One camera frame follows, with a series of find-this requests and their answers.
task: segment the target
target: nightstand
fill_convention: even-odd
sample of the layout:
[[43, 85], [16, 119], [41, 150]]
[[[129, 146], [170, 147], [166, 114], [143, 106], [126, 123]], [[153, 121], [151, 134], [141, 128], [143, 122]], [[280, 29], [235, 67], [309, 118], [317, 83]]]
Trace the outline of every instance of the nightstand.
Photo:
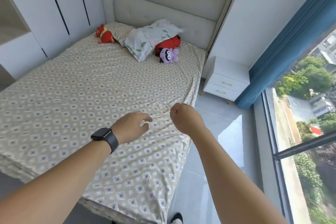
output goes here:
[[215, 57], [205, 79], [204, 91], [235, 101], [250, 84], [249, 67], [221, 57]]

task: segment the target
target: person's left hand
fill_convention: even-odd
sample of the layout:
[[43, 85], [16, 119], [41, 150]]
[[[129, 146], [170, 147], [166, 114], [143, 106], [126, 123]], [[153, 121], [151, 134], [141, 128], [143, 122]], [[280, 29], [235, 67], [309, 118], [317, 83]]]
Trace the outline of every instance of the person's left hand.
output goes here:
[[140, 123], [143, 120], [149, 122], [153, 121], [147, 113], [138, 111], [126, 114], [112, 125], [111, 130], [117, 138], [119, 145], [130, 143], [148, 131], [148, 123], [140, 126]]

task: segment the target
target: person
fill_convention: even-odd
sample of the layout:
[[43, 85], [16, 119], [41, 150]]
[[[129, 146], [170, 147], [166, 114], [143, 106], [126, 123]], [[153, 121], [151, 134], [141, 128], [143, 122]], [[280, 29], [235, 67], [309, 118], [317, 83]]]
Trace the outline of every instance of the person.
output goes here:
[[[201, 158], [211, 196], [221, 223], [285, 224], [285, 218], [259, 188], [233, 162], [201, 115], [187, 104], [170, 110], [175, 127], [190, 136]], [[142, 112], [128, 113], [112, 125], [119, 144], [141, 137], [152, 118]], [[95, 171], [111, 153], [106, 141], [91, 141], [44, 174], [0, 201], [0, 223], [60, 224], [69, 215]], [[180, 224], [181, 214], [173, 218]]]

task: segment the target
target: gold drawer handle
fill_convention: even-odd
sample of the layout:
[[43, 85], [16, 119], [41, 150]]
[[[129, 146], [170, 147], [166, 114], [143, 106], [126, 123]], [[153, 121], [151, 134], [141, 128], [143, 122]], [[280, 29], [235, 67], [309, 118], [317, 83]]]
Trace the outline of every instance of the gold drawer handle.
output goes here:
[[222, 82], [222, 83], [232, 87], [232, 84], [230, 84], [230, 83], [226, 83], [226, 82]]
[[225, 92], [220, 91], [220, 90], [216, 90], [216, 91], [219, 92], [219, 93], [222, 93], [222, 94], [226, 94]]

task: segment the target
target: foot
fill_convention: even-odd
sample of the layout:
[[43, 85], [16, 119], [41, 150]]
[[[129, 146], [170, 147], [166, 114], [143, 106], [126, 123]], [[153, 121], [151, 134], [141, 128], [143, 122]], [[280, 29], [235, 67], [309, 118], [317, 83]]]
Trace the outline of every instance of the foot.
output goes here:
[[179, 220], [183, 223], [182, 214], [180, 214], [180, 213], [175, 213], [175, 215], [174, 215], [174, 217], [171, 219], [170, 223], [173, 223], [173, 221], [175, 221], [176, 219], [179, 219]]

